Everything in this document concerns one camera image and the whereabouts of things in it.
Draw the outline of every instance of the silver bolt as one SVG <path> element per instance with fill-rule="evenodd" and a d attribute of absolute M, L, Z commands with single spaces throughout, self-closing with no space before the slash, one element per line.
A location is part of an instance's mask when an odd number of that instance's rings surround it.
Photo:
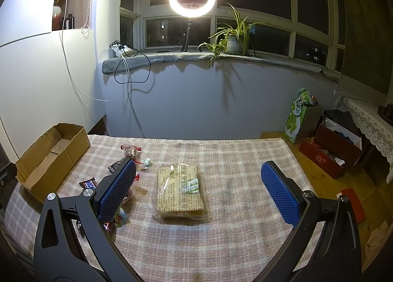
<path fill-rule="evenodd" d="M 304 194 L 307 198 L 313 198 L 313 197 L 315 197 L 314 192 L 312 192 L 312 191 L 310 191 L 310 190 L 305 190 L 305 191 L 303 192 L 303 194 Z"/>
<path fill-rule="evenodd" d="M 52 201 L 54 198 L 56 198 L 56 193 L 52 192 L 52 193 L 48 194 L 47 198 L 48 198 L 49 201 Z"/>
<path fill-rule="evenodd" d="M 86 189 L 85 191 L 83 191 L 83 195 L 85 197 L 90 197 L 93 194 L 93 189 Z"/>
<path fill-rule="evenodd" d="M 342 202 L 349 202 L 349 197 L 347 197 L 347 196 L 345 196 L 345 195 L 341 195 L 341 196 L 340 196 L 340 200 L 341 200 Z"/>

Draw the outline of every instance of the blue gripper pad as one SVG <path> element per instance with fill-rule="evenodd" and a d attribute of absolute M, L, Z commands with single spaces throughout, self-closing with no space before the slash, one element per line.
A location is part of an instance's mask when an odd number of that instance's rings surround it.
<path fill-rule="evenodd" d="M 113 220 L 123 198 L 134 182 L 135 176 L 135 162 L 130 160 L 99 201 L 97 218 L 101 224 Z"/>
<path fill-rule="evenodd" d="M 262 165 L 261 178 L 284 221 L 295 227 L 300 221 L 299 204 L 276 171 L 267 162 Z"/>

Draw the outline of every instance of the stone windowsill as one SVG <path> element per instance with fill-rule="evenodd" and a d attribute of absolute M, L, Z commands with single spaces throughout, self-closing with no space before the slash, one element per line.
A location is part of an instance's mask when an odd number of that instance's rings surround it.
<path fill-rule="evenodd" d="M 147 57 L 149 57 L 149 60 L 152 64 L 173 63 L 176 61 L 209 60 L 213 55 L 211 52 L 166 52 L 166 53 L 144 52 L 144 54 Z M 331 71 L 323 66 L 314 65 L 296 59 L 275 56 L 270 54 L 265 54 L 258 57 L 232 56 L 232 55 L 221 54 L 219 61 L 222 59 L 236 59 L 236 60 L 242 60 L 247 62 L 264 63 L 268 65 L 287 67 L 287 68 L 298 69 L 301 71 L 308 71 L 313 73 L 321 72 L 325 77 L 332 79 L 336 82 L 340 77 L 340 73 Z M 126 58 L 126 60 L 129 69 L 136 69 L 149 65 L 149 62 L 146 59 L 146 57 L 141 54 L 138 54 L 134 57 Z M 116 71 L 116 68 L 117 68 L 116 73 L 121 73 L 126 71 L 123 60 L 121 58 L 111 58 L 105 60 L 102 65 L 102 73 L 104 75 L 113 75 Z"/>

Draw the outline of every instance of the white lace trim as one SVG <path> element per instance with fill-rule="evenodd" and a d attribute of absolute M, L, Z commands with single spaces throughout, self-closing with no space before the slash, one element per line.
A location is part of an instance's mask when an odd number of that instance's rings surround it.
<path fill-rule="evenodd" d="M 348 98 L 341 98 L 337 103 L 337 109 L 348 111 L 360 131 L 388 159 L 390 172 L 386 183 L 390 183 L 393 180 L 393 134 Z"/>

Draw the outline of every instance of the checkered tablecloth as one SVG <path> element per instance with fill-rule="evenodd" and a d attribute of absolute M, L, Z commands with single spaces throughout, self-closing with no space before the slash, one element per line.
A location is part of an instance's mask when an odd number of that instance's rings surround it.
<path fill-rule="evenodd" d="M 124 206 L 129 222 L 113 235 L 117 248 L 145 281 L 252 281 L 280 248 L 292 226 L 286 224 L 261 181 L 261 166 L 273 160 L 302 190 L 312 190 L 282 139 L 183 141 L 89 136 L 91 148 L 58 190 L 60 197 L 81 193 L 78 182 L 109 174 L 123 157 L 122 144 L 137 144 L 142 157 L 154 159 L 133 184 Z M 212 220 L 185 226 L 156 222 L 149 213 L 160 163 L 199 164 L 206 183 Z M 5 227 L 33 258 L 41 205 L 19 184 L 8 203 Z M 322 226 L 317 226 L 298 267 L 307 263 Z M 86 239 L 79 239 L 91 265 L 100 268 Z"/>

